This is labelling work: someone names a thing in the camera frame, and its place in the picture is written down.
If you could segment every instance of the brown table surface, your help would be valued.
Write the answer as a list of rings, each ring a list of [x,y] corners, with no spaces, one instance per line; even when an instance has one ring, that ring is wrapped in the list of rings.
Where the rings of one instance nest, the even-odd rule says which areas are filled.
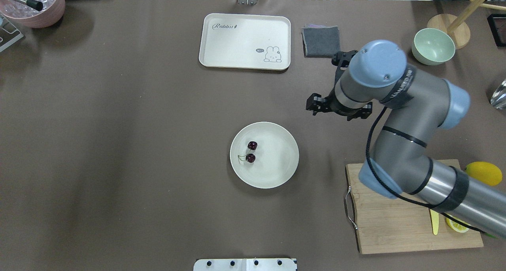
[[[287,256],[307,270],[504,270],[504,240],[484,248],[361,255],[345,217],[345,165],[364,160],[371,118],[305,111],[335,67],[305,58],[300,29],[337,25],[342,50],[389,39],[408,62],[469,91],[457,127],[427,154],[489,161],[506,171],[506,114],[489,104],[506,78],[479,9],[472,40],[439,66],[410,53],[414,34],[466,2],[260,0],[68,1],[62,23],[20,27],[0,54],[0,269],[190,271],[197,258]],[[284,72],[213,69],[198,61],[213,12],[291,21]],[[284,185],[260,190],[233,172],[229,148],[248,124],[295,137],[300,162]],[[498,185],[506,190],[506,181]]]

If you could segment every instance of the pink bowl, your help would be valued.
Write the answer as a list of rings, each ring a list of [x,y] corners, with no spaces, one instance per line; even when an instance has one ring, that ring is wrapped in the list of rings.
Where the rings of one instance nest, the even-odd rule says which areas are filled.
[[[65,12],[65,0],[54,0],[43,11],[37,12],[30,17],[14,17],[13,15],[6,13],[4,10],[4,6],[7,4],[14,5],[17,4],[17,2],[11,0],[0,0],[0,11],[2,14],[10,21],[16,21],[31,28],[44,28],[51,26],[58,22]]]

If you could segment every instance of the gray cloth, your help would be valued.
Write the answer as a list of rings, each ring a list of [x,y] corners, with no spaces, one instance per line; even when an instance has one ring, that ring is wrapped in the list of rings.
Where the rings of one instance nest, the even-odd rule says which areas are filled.
[[[339,28],[307,25],[302,28],[302,42],[306,57],[332,57],[340,51]]]

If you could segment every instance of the lemon half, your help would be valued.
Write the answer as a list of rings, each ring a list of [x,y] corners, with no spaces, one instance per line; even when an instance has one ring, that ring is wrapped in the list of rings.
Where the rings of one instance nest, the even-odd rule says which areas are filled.
[[[461,219],[457,219],[461,222],[463,222],[464,224],[467,224],[465,221],[461,220]],[[446,223],[448,224],[448,226],[450,226],[450,228],[458,233],[465,233],[466,231],[469,231],[469,228],[466,228],[465,226],[462,226],[461,224],[459,224],[458,222],[454,222],[448,218],[446,218]]]

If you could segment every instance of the metal plate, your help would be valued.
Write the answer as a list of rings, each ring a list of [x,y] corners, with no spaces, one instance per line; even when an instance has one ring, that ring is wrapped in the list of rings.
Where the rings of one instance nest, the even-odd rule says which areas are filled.
[[[197,260],[193,271],[296,271],[295,258],[242,258]]]

